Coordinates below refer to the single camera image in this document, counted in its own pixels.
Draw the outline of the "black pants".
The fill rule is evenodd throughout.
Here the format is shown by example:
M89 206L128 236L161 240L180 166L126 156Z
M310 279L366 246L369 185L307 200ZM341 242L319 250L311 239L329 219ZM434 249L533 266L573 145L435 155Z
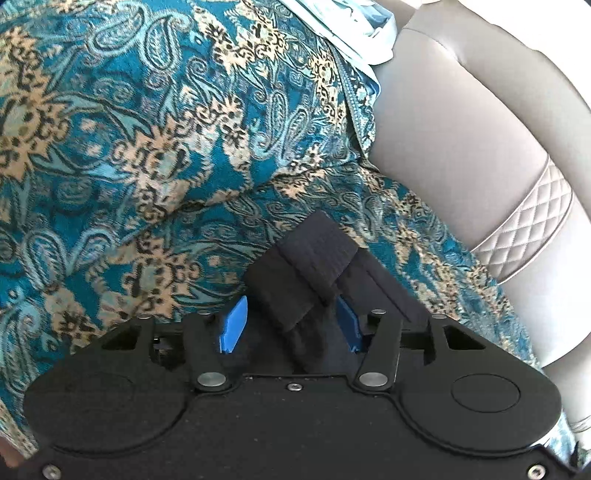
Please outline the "black pants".
M225 365L232 374L352 375L352 352L337 320L337 301L403 319L400 374L432 363L428 310L328 215L315 212L245 272L249 320Z

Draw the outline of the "teal paisley sofa cover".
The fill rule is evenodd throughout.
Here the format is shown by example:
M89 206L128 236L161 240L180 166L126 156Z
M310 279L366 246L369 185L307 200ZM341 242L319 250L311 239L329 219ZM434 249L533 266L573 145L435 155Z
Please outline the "teal paisley sofa cover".
M370 158L380 86L283 1L1 5L1 460L27 387L126 319L219 308L324 210L429 310L526 363L484 265Z

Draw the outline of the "beige leather sofa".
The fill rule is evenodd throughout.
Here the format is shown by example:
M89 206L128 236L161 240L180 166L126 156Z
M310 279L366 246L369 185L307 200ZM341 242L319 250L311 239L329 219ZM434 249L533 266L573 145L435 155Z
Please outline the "beige leather sofa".
M590 438L590 8L391 1L373 162L425 200L526 325Z

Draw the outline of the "light blue white cloth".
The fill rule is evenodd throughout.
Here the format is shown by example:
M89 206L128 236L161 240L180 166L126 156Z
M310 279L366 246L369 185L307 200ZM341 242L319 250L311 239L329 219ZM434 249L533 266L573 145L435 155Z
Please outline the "light blue white cloth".
M376 1L284 0L283 5L352 61L374 66L393 58L396 17Z

